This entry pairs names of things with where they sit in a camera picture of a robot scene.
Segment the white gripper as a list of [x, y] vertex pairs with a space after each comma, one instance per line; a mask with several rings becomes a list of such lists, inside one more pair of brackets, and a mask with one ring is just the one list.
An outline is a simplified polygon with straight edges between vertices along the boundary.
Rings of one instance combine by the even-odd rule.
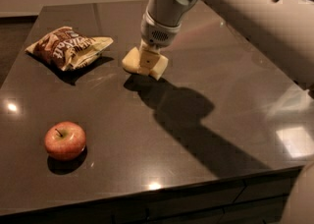
[[141, 39], [139, 46], [138, 73], [148, 76], [160, 58], [160, 49], [168, 47], [174, 41], [181, 26], [169, 27], [156, 22], [145, 11], [141, 21]]

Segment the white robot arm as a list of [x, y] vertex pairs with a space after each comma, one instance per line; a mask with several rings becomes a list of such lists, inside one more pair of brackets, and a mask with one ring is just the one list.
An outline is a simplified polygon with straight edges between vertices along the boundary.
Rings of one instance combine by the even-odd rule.
[[[149, 0], [141, 23], [139, 72], [149, 74], [198, 0]], [[314, 86], [314, 3], [309, 0], [200, 0], [299, 87]]]

